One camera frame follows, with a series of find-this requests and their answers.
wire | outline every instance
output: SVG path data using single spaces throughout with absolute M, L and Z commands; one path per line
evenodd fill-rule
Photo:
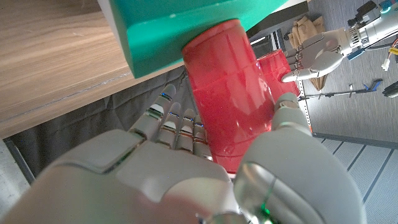
M 398 43 L 398 38 L 396 38 L 396 40 L 393 41 L 393 43 L 391 44 L 391 48 L 394 48 L 397 45 L 397 43 Z M 388 53 L 388 59 L 390 59 L 390 57 L 391 57 L 391 53 L 389 52 Z
M 366 50 L 379 50 L 379 49 L 385 49 L 385 48 L 387 48 L 387 47 L 391 47 L 392 44 L 393 44 L 393 43 L 378 45 L 378 46 L 374 46 L 374 47 L 368 47 Z
M 396 34 L 398 34 L 398 31 L 395 31 L 395 32 L 389 34 L 388 36 L 383 37 L 382 39 L 378 40 L 377 42 L 375 42 L 375 43 L 373 43 L 373 44 L 371 44 L 371 45 L 365 47 L 365 50 L 368 49 L 368 48 L 370 48 L 370 47 L 372 47 L 374 44 L 376 44 L 376 43 L 378 43 L 378 42 L 380 42 L 380 41 L 382 41 L 382 40 L 385 40 L 385 39 L 387 39 L 387 38 L 390 38 L 390 37 L 392 37 L 393 35 L 396 35 Z

red plastic cup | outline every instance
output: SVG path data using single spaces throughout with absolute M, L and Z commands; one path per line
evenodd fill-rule
M 182 50 L 213 159 L 235 173 L 253 140 L 271 129 L 274 100 L 239 20 L 202 33 Z
M 295 82 L 282 82 L 282 77 L 290 72 L 290 67 L 281 49 L 266 54 L 258 61 L 275 102 L 284 93 L 291 92 L 299 96 L 300 91 Z

wooden table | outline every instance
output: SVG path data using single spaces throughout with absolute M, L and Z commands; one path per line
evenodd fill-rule
M 95 0 L 2 0 L 0 138 L 181 65 L 135 79 Z

white robotic hand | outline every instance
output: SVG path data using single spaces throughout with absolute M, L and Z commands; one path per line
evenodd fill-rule
M 275 104 L 272 131 L 256 138 L 234 180 L 251 223 L 366 223 L 362 196 L 346 168 L 312 137 L 297 97 Z
M 340 28 L 315 35 L 297 49 L 286 51 L 292 71 L 283 76 L 282 81 L 322 77 L 333 71 L 343 58 L 352 60 L 398 31 L 398 2 L 385 0 L 377 5 L 368 1 L 357 12 L 356 17 L 348 21 L 348 30 Z
M 0 223 L 247 223 L 200 118 L 172 104 L 175 92 L 168 85 L 128 132 L 52 162 Z
M 297 49 L 285 52 L 292 70 L 283 82 L 316 78 L 333 71 L 351 53 L 344 28 L 315 35 Z

